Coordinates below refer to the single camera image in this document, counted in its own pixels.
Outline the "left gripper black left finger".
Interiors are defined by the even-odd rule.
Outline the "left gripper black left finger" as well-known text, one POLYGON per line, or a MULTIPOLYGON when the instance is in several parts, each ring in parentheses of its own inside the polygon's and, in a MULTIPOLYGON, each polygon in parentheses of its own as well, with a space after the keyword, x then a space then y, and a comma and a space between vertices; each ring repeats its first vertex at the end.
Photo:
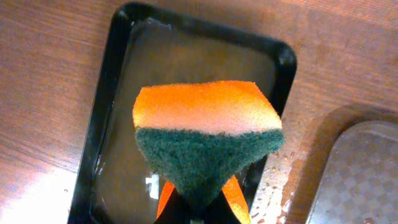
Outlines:
POLYGON ((173 189, 160 216, 154 224, 191 224, 193 213, 176 189, 173 189))

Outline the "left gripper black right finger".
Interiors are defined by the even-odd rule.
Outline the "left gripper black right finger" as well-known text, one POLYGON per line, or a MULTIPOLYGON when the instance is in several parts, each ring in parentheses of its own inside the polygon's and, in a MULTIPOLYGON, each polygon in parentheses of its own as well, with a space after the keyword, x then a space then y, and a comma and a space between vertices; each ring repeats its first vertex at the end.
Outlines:
POLYGON ((204 224, 241 224, 224 194, 219 194, 204 211, 204 224))

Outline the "orange green sponge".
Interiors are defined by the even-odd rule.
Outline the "orange green sponge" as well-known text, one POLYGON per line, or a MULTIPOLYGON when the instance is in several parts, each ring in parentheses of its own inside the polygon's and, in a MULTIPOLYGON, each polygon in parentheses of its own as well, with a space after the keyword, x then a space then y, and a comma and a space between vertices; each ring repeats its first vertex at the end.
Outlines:
POLYGON ((236 80, 147 86, 132 111, 139 150, 166 179, 157 210, 176 189, 204 223, 204 211, 224 194, 241 223, 250 223, 236 173, 277 151, 282 121, 253 82, 236 80))

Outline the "small black tray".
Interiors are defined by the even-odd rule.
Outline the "small black tray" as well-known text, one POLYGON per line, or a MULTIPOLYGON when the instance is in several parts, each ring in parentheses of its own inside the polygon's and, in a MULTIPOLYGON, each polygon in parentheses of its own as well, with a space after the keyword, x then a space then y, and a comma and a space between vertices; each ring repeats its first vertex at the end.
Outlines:
POLYGON ((114 14, 68 221, 153 223, 165 179, 137 148, 132 107, 144 86, 254 82, 282 114, 297 70, 285 42, 141 2, 114 14))

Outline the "large brown serving tray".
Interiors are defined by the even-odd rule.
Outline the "large brown serving tray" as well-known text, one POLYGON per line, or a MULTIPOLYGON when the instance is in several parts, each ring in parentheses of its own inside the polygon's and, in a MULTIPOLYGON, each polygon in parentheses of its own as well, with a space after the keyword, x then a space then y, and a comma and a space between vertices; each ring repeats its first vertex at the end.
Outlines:
POLYGON ((281 154, 278 223, 396 223, 397 113, 352 104, 314 119, 281 154))

